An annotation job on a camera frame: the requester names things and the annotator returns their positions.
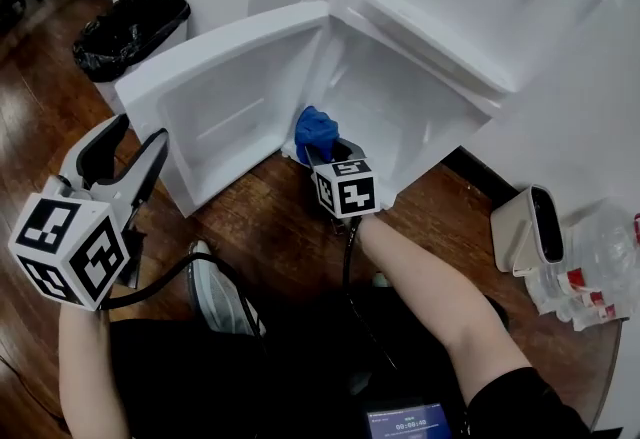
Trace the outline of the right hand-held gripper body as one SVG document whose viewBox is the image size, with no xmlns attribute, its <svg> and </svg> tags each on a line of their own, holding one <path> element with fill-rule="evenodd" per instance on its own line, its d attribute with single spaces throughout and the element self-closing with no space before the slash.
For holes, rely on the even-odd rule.
<svg viewBox="0 0 640 439">
<path fill-rule="evenodd" d="M 311 168 L 319 204 L 337 221 L 348 224 L 380 211 L 378 175 L 367 157 Z"/>
</svg>

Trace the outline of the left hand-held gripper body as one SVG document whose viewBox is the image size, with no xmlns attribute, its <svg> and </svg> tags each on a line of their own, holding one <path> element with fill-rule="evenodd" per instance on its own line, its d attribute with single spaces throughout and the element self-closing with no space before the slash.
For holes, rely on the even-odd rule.
<svg viewBox="0 0 640 439">
<path fill-rule="evenodd" d="M 136 288 L 144 235 L 132 225 L 144 178 L 73 187 L 58 175 L 29 196 L 8 248 L 44 297 L 97 310 L 116 283 Z"/>
</svg>

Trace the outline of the blue cloth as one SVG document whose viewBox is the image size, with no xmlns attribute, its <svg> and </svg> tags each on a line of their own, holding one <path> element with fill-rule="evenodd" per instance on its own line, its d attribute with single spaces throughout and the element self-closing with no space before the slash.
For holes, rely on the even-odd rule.
<svg viewBox="0 0 640 439">
<path fill-rule="evenodd" d="M 319 151 L 324 162 L 330 162 L 333 158 L 333 145 L 338 138 L 338 123 L 325 112 L 308 106 L 302 111 L 294 129 L 296 156 L 302 164 L 308 165 L 306 148 L 311 146 Z"/>
</svg>

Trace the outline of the white panel piece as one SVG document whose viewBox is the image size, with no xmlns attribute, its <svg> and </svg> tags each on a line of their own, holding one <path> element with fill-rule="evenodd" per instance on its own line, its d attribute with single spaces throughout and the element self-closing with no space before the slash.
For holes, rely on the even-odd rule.
<svg viewBox="0 0 640 439">
<path fill-rule="evenodd" d="M 139 140 L 167 131 L 161 180 L 184 216 L 284 145 L 328 19 L 324 1 L 247 17 L 146 60 L 116 84 Z"/>
</svg>

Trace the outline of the white water dispenser cabinet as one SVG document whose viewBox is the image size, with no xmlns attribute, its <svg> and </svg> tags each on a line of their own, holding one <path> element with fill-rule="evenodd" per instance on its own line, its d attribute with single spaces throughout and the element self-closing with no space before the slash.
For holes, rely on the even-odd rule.
<svg viewBox="0 0 640 439">
<path fill-rule="evenodd" d="M 302 101 L 360 145 L 380 204 L 549 66 L 603 0 L 325 0 Z"/>
</svg>

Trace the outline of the person's left forearm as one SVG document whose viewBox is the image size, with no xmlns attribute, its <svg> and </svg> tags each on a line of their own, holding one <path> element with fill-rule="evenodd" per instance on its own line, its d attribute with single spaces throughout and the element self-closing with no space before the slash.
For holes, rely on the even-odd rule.
<svg viewBox="0 0 640 439">
<path fill-rule="evenodd" d="M 132 439 L 111 359 L 104 311 L 63 304 L 58 327 L 59 396 L 73 439 Z"/>
</svg>

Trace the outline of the person's right forearm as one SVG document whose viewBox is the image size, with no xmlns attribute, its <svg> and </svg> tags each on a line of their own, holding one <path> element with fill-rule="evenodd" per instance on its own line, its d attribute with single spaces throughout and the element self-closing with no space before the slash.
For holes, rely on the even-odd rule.
<svg viewBox="0 0 640 439">
<path fill-rule="evenodd" d="M 358 238 L 403 302 L 444 346 L 466 403 L 497 378 L 531 366 L 482 292 L 457 269 L 375 216 Z"/>
</svg>

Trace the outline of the clear water bottle red label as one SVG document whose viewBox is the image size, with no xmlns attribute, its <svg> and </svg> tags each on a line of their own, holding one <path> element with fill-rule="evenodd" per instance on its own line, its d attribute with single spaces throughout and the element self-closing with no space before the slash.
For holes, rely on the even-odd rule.
<svg viewBox="0 0 640 439">
<path fill-rule="evenodd" d="M 564 258 L 525 277 L 541 315 L 573 329 L 626 320 L 640 309 L 640 213 L 605 199 L 563 231 Z"/>
</svg>

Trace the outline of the white bin with black bag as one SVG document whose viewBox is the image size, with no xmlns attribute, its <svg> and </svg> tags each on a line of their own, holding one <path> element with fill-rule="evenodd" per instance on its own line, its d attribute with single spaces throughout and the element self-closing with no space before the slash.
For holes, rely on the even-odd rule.
<svg viewBox="0 0 640 439">
<path fill-rule="evenodd" d="M 72 46 L 74 61 L 113 114 L 125 112 L 116 83 L 184 42 L 190 15 L 186 0 L 117 0 L 82 29 Z"/>
</svg>

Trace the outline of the beige small bin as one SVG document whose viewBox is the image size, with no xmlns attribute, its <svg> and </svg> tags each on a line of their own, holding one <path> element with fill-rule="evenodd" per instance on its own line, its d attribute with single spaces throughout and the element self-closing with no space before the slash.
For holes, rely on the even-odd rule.
<svg viewBox="0 0 640 439">
<path fill-rule="evenodd" d="M 565 248 L 555 201 L 542 186 L 531 185 L 491 213 L 497 269 L 526 277 L 564 259 Z"/>
</svg>

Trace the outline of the person's black clothing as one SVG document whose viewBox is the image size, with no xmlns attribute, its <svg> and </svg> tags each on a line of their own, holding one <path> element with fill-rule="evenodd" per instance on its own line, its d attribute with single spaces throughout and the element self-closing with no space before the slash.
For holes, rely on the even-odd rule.
<svg viewBox="0 0 640 439">
<path fill-rule="evenodd" d="M 202 320 L 111 326 L 134 439 L 371 439 L 369 411 L 439 403 L 453 439 L 619 439 L 594 432 L 532 368 L 470 403 L 444 347 L 391 289 L 294 307 L 266 335 Z"/>
</svg>

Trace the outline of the black device with screen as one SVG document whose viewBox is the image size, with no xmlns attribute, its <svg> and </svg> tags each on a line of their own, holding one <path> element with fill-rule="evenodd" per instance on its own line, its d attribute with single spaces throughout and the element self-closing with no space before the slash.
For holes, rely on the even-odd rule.
<svg viewBox="0 0 640 439">
<path fill-rule="evenodd" d="M 371 439 L 453 439 L 439 403 L 366 413 Z"/>
</svg>

